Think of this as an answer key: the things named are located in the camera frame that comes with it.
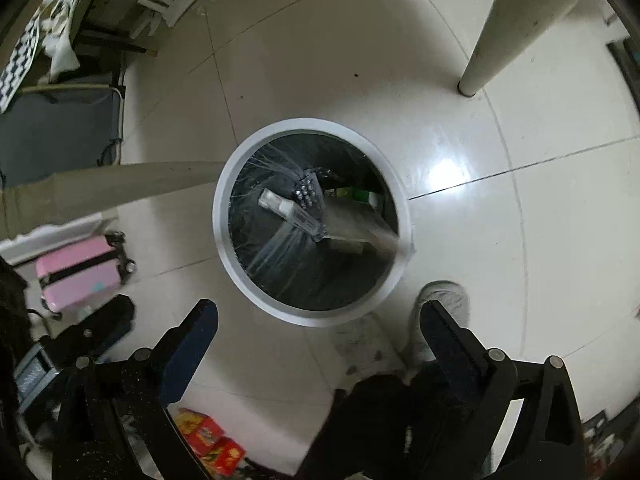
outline silver screw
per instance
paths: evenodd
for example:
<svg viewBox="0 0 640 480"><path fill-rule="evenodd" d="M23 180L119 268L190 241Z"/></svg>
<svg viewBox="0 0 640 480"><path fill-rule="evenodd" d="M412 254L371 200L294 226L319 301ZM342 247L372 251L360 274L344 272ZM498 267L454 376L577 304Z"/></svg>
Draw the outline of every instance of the silver screw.
<svg viewBox="0 0 640 480"><path fill-rule="evenodd" d="M89 358L86 355L81 355L78 359L76 359L76 368L82 370L82 368L87 368L89 365Z"/></svg>
<svg viewBox="0 0 640 480"><path fill-rule="evenodd" d="M562 359L559 358L557 355L552 355L549 358L549 364L552 365L553 368L562 368L562 366L564 365L564 363L562 362Z"/></svg>
<svg viewBox="0 0 640 480"><path fill-rule="evenodd" d="M504 360L504 352L502 350L500 350L499 348L491 348L491 350L489 350L489 357L493 361L503 361Z"/></svg>
<svg viewBox="0 0 640 480"><path fill-rule="evenodd" d="M133 352L133 358L136 361L146 361L149 359L151 355L151 350L149 348L138 348L135 352Z"/></svg>

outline checkered cloth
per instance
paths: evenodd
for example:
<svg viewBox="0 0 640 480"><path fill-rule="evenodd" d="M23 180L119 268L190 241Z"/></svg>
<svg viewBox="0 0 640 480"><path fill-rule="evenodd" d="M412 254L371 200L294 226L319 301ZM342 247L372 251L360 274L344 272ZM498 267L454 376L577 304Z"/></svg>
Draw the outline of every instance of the checkered cloth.
<svg viewBox="0 0 640 480"><path fill-rule="evenodd" d="M6 111L20 83L31 68L39 38L40 13L37 12L24 28L24 33L11 53L9 63L0 75L0 114Z"/></svg>

